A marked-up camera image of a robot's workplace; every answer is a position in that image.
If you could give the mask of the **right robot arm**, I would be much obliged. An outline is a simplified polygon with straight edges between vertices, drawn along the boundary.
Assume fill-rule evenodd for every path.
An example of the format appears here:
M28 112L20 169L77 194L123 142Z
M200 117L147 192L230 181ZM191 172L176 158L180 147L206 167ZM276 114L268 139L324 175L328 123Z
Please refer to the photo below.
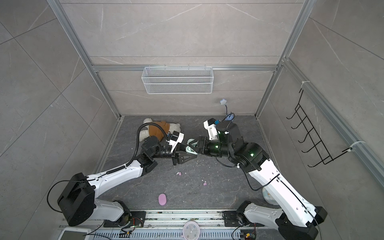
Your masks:
M325 221L327 211L301 196L258 144L246 142L233 121L210 119L204 125L208 137L190 140L188 146L197 154L228 158L246 178L261 184L257 190L266 190L279 206L276 209L243 202L237 209L237 219L242 227L263 225L278 230L286 240L323 237L320 224Z

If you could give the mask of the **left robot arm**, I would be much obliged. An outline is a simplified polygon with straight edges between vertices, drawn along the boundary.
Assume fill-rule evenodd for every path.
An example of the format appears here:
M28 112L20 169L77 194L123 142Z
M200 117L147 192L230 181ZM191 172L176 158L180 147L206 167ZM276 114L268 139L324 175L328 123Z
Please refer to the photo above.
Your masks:
M156 158L172 159L174 165L196 158L193 148L183 144L183 133L167 133L165 139L165 146L155 136L148 137L141 145L136 144L134 156L119 167L88 176L74 175L57 200L68 225L75 227L87 220L106 220L119 227L127 225L132 217L126 204L120 200L103 201L99 196L148 174L157 166Z

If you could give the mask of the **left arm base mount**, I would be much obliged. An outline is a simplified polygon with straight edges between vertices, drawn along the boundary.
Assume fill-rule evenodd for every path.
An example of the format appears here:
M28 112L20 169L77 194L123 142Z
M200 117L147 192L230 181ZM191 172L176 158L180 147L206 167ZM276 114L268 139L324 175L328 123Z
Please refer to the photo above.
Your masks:
M105 221L104 228L142 227L146 221L145 211L133 211L129 215L124 214L118 221Z

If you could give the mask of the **mint green charging case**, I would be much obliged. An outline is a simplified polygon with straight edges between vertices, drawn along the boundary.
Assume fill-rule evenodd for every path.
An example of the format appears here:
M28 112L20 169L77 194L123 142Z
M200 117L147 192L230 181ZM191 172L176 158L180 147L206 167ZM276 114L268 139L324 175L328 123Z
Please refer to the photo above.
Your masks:
M194 150L195 150L197 144L198 144L198 142L195 139L189 139L187 141L187 146L193 148Z

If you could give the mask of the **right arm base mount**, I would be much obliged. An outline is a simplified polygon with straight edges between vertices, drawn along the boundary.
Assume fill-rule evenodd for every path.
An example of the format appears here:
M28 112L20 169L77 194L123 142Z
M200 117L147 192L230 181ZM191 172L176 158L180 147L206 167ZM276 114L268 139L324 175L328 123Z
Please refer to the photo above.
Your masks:
M236 211L223 211L222 217L225 227L240 227L250 224L242 214L239 214Z

